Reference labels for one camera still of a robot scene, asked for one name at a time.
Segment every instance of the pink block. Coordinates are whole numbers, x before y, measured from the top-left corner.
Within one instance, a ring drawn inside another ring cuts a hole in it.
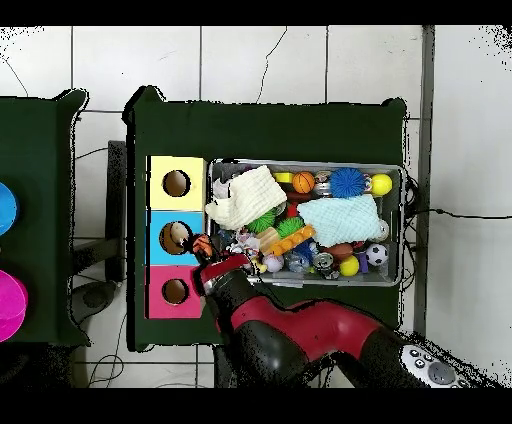
[[[192,272],[196,266],[187,265],[152,265],[149,267],[149,313],[150,319],[201,318],[201,298],[197,293]],[[168,303],[162,292],[169,280],[183,280],[188,287],[188,297],[183,303]]]

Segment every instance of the orange toy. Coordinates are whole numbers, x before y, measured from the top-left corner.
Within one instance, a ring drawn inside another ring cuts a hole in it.
[[[292,185],[297,193],[309,193],[315,186],[315,177],[309,172],[299,172],[293,176]]]
[[[304,240],[310,238],[314,234],[315,229],[311,225],[306,225],[300,230],[295,231],[293,234],[290,234],[288,237],[274,243],[270,248],[270,251],[273,255],[280,256],[288,250],[293,249],[298,244],[301,244]]]

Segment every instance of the dark green table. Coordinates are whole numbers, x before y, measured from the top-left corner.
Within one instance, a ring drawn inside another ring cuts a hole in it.
[[[29,306],[12,342],[87,343],[70,318],[72,162],[70,129],[86,93],[53,100],[0,97],[0,181],[20,216],[0,237],[0,269],[26,286]]]
[[[329,103],[310,106],[224,105],[164,102],[155,87],[141,87],[126,105],[128,125],[128,345],[220,343],[212,316],[201,319],[144,318],[146,156],[172,155],[402,165],[405,104]],[[290,305],[329,297],[359,307],[391,327],[398,325],[398,285],[379,287],[275,287]]]

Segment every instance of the light blue cloth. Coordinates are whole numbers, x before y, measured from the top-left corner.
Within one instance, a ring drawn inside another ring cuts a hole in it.
[[[377,205],[371,194],[311,200],[300,204],[297,211],[306,224],[313,226],[313,238],[324,247],[366,241],[381,234]]]

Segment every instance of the green spiky ball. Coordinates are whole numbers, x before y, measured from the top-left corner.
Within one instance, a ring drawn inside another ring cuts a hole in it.
[[[247,229],[251,233],[259,234],[265,231],[267,228],[272,227],[276,220],[276,212],[274,209],[270,209],[267,213],[256,218],[254,221],[247,224]]]
[[[293,234],[295,231],[304,227],[304,221],[301,217],[286,218],[277,226],[276,230],[282,239]]]

